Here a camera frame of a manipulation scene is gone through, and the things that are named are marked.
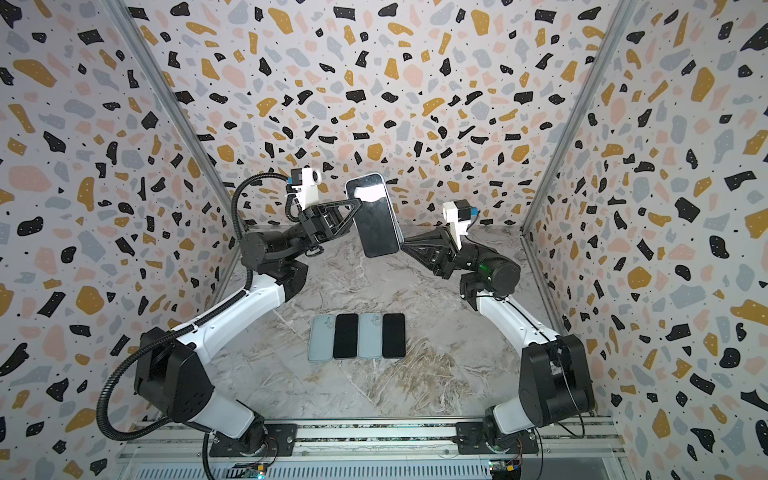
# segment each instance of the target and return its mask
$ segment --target gray marble tabletop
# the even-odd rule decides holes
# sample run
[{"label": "gray marble tabletop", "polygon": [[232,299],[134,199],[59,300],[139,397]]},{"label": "gray marble tabletop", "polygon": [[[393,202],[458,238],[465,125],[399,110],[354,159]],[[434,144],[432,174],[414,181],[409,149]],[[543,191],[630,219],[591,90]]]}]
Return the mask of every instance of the gray marble tabletop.
[{"label": "gray marble tabletop", "polygon": [[[405,227],[406,236],[431,230]],[[546,318],[514,227],[473,227],[472,240],[496,248],[522,268],[515,298]],[[303,290],[262,316],[206,366],[217,388],[267,418],[362,418],[481,415],[517,395],[520,360],[493,323],[458,295],[457,272],[434,277],[399,252],[362,254],[353,231],[300,257],[310,266]],[[236,267],[227,292],[240,288]],[[404,359],[307,360],[315,315],[404,313]]]}]

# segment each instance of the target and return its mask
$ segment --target patterned backdrop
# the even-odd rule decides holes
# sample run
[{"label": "patterned backdrop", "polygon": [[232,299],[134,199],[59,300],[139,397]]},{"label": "patterned backdrop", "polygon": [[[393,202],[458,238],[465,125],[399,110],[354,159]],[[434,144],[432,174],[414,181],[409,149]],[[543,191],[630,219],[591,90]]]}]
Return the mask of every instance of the patterned backdrop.
[{"label": "patterned backdrop", "polygon": [[[326,199],[370,171],[401,221],[469,199],[520,222],[616,2],[130,0],[224,182],[311,164]],[[285,221],[282,185],[247,219]]]},{"label": "patterned backdrop", "polygon": [[637,478],[768,478],[766,21],[639,2],[531,234]]},{"label": "patterned backdrop", "polygon": [[[230,219],[99,3],[0,15],[0,478],[107,478],[101,386],[142,332],[210,303]],[[123,430],[151,413],[132,371]]]}]

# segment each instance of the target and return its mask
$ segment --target terrazzo wallpaper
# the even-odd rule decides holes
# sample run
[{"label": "terrazzo wallpaper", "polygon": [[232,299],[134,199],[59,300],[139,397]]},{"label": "terrazzo wallpaper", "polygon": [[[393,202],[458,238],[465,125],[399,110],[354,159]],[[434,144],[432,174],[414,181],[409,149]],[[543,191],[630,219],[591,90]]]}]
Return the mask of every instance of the terrazzo wallpaper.
[{"label": "terrazzo wallpaper", "polygon": [[637,478],[768,478],[766,22],[638,2],[531,232]]},{"label": "terrazzo wallpaper", "polygon": [[[101,4],[0,15],[0,478],[107,478],[101,386],[142,332],[210,302],[231,221]],[[123,430],[153,414],[132,376]]]},{"label": "terrazzo wallpaper", "polygon": [[[469,199],[521,221],[616,1],[129,0],[230,191],[268,169],[322,167],[327,200],[382,172],[403,222]],[[282,185],[249,223],[284,222]]]}]

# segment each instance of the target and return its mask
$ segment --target black smartphone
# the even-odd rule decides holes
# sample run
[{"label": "black smartphone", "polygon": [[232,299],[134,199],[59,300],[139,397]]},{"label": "black smartphone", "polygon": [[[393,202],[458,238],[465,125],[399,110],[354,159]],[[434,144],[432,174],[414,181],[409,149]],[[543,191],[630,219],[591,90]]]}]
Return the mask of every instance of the black smartphone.
[{"label": "black smartphone", "polygon": [[397,225],[384,177],[381,174],[368,174],[353,178],[346,182],[346,196],[362,201],[354,222],[366,257],[380,257],[400,250],[402,233]]},{"label": "black smartphone", "polygon": [[401,359],[406,356],[406,316],[402,313],[385,313],[383,321],[382,356],[386,359]]},{"label": "black smartphone", "polygon": [[357,356],[357,313],[336,315],[333,332],[333,358],[353,359]]}]

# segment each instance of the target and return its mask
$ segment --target light blue phone case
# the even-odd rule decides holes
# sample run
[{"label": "light blue phone case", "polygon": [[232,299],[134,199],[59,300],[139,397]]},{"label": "light blue phone case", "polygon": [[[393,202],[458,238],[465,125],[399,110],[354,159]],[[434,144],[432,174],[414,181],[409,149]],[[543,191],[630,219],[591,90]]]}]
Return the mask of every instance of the light blue phone case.
[{"label": "light blue phone case", "polygon": [[310,330],[310,362],[328,362],[333,358],[333,333],[336,315],[317,315]]},{"label": "light blue phone case", "polygon": [[357,356],[361,359],[378,359],[382,356],[382,314],[360,314],[357,329]]}]

